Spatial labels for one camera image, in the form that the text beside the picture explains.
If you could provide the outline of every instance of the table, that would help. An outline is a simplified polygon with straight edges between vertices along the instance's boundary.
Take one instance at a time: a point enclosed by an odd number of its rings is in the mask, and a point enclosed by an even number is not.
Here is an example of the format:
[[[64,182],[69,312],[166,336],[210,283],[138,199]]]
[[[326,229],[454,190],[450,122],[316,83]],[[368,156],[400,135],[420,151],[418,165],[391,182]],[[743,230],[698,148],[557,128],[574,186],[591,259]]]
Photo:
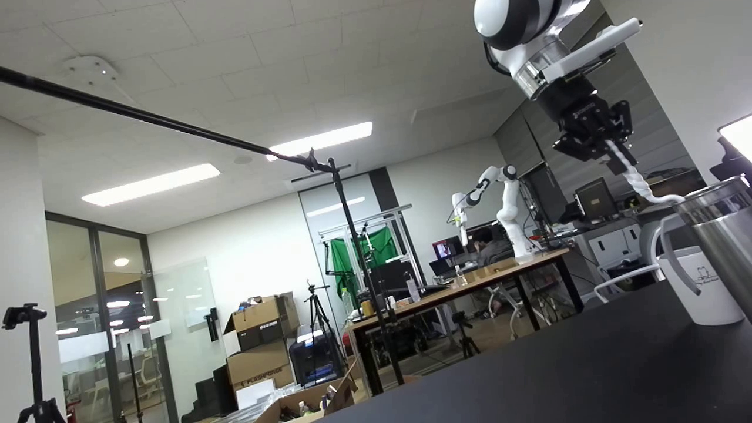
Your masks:
[[[326,423],[752,421],[749,361],[749,321],[693,326],[675,291],[653,285]]]
[[[531,317],[531,324],[538,331],[539,324],[536,319],[532,306],[531,306],[531,300],[528,300],[528,296],[527,296],[527,291],[521,287],[519,276],[524,276],[527,270],[536,270],[539,266],[554,264],[559,276],[561,276],[561,283],[565,287],[565,293],[571,296],[571,303],[574,303],[575,312],[581,312],[583,311],[583,300],[581,300],[581,293],[577,293],[577,290],[575,290],[575,285],[574,285],[574,280],[571,280],[571,276],[568,276],[568,270],[563,266],[563,257],[565,254],[568,254],[568,250],[554,250],[554,252],[536,254],[532,259],[528,259],[524,264],[517,264],[515,259],[491,264],[491,266],[485,266],[488,267],[485,273],[477,273],[480,277],[470,280],[460,290],[443,290],[443,291],[423,296],[418,303],[401,306],[395,312],[395,319],[403,319],[403,317],[410,317],[410,316],[423,312],[428,309],[436,309],[436,306],[442,306],[445,300],[454,300],[458,296],[464,296],[470,291],[477,291],[477,290],[483,290],[483,287],[492,287],[499,280],[512,280],[517,291],[519,291],[519,299],[521,299],[521,303],[527,309],[527,316]],[[382,386],[380,386],[380,378],[378,378],[378,367],[373,361],[371,345],[368,345],[368,333],[367,333],[367,331],[371,331],[375,326],[378,326],[375,317],[354,321],[350,326],[350,331],[354,336],[356,356],[358,356],[363,373],[367,373],[367,383],[371,388],[371,395],[380,395],[382,393]]]

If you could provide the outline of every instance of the laboratory room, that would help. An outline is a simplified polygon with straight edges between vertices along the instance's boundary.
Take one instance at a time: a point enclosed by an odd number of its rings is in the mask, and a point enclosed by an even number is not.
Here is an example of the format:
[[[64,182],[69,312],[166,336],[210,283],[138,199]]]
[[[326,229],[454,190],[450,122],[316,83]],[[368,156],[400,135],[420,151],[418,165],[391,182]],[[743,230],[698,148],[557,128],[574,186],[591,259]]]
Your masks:
[[[752,421],[747,17],[0,0],[0,421]]]

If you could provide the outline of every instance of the black pole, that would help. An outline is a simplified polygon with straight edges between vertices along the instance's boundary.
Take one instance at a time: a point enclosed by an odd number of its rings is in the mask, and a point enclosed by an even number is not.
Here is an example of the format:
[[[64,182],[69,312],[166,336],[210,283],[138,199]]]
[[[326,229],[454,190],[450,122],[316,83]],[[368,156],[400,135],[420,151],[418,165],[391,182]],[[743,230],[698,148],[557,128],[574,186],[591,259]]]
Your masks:
[[[375,300],[375,290],[373,290],[373,277],[371,277],[371,270],[368,270],[368,266],[363,262],[363,254],[361,254],[361,246],[358,246],[358,239],[356,239],[354,220],[351,220],[351,213],[350,213],[350,207],[348,207],[348,198],[344,198],[344,187],[342,187],[342,177],[337,173],[337,166],[335,166],[334,159],[328,159],[328,166],[330,166],[330,178],[334,178],[334,187],[335,187],[337,202],[342,204],[342,212],[344,212],[348,230],[350,230],[350,238],[351,238],[351,244],[354,244],[356,266],[361,270],[361,280],[367,285],[368,300],[373,303],[378,330],[380,330],[380,333],[386,338],[386,353],[389,356],[396,383],[403,386],[401,368],[400,368],[400,361],[396,361],[396,356],[395,356],[395,348],[391,348],[391,331],[387,330],[387,324],[380,317],[380,309],[378,309],[378,300]]]
[[[35,316],[28,319],[28,348],[31,348],[33,404],[39,406],[44,399],[42,399],[39,321]]]
[[[140,399],[138,399],[138,386],[135,386],[135,367],[134,367],[132,343],[126,343],[126,364],[128,364],[128,371],[132,371],[132,388],[134,388],[135,417],[138,417],[138,423],[140,423],[140,421],[143,421],[143,414],[140,414]]]
[[[174,131],[192,135],[192,136],[208,138],[208,140],[215,140],[215,144],[226,144],[226,146],[232,146],[232,148],[240,148],[240,151],[252,151],[252,152],[257,152],[257,156],[273,156],[273,157],[283,159],[283,162],[303,165],[308,170],[328,172],[328,166],[315,162],[313,157],[279,156],[279,152],[274,152],[274,151],[269,151],[264,146],[257,146],[257,144],[249,144],[249,140],[242,140],[242,138],[235,138],[235,136],[226,136],[226,135],[219,135],[219,131],[210,131],[210,130],[205,130],[205,128],[194,128],[194,124],[187,124],[187,122],[181,122],[181,119],[172,119],[172,117],[163,117],[163,116],[156,116],[156,113],[149,113],[149,110],[140,110],[140,108],[134,108],[134,105],[126,105],[126,103],[118,103],[118,102],[107,102],[107,99],[100,99],[100,97],[91,97],[87,91],[76,91],[76,89],[69,89],[69,86],[64,86],[64,84],[53,84],[53,83],[46,83],[46,81],[25,75],[25,72],[15,72],[15,70],[1,69],[1,66],[0,66],[0,83],[14,84],[14,86],[21,86],[21,89],[28,89],[28,91],[46,93],[46,97],[53,97],[53,99],[64,99],[64,102],[69,102],[69,103],[80,103],[80,105],[87,105],[87,108],[98,108],[98,110],[106,110],[106,113],[115,113],[115,116],[125,116],[125,117],[132,117],[132,119],[140,119],[140,122],[155,124],[155,128],[166,128],[166,130],[174,130]]]

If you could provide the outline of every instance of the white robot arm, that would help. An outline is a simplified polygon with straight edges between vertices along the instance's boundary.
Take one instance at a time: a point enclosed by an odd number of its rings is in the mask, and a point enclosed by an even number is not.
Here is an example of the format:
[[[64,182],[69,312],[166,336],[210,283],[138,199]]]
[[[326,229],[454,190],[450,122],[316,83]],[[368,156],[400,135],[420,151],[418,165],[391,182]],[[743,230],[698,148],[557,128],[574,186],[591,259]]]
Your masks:
[[[624,148],[631,135],[630,103],[609,105],[584,72],[639,34],[640,22],[610,25],[568,51],[559,34],[588,5],[589,0],[475,0],[475,29],[483,37],[488,63],[559,124],[557,151],[577,159],[609,156],[610,172],[624,173],[633,165]]]
[[[454,226],[460,230],[460,242],[463,246],[467,246],[467,209],[480,204],[483,192],[496,186],[502,184],[502,198],[499,198],[499,209],[496,212],[496,220],[505,229],[512,250],[515,250],[515,259],[528,259],[532,257],[532,244],[524,238],[519,224],[517,224],[517,198],[519,198],[519,178],[517,178],[517,170],[515,166],[488,166],[480,178],[477,186],[470,192],[454,192],[450,196],[450,220]]]

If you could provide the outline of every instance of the glass wall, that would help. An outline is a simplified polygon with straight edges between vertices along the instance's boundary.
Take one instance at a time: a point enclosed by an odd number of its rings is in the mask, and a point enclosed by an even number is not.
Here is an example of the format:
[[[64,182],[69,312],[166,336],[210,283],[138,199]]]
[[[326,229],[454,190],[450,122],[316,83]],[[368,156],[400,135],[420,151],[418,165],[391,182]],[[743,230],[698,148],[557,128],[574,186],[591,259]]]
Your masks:
[[[146,238],[46,218],[66,408],[74,423],[175,421]]]

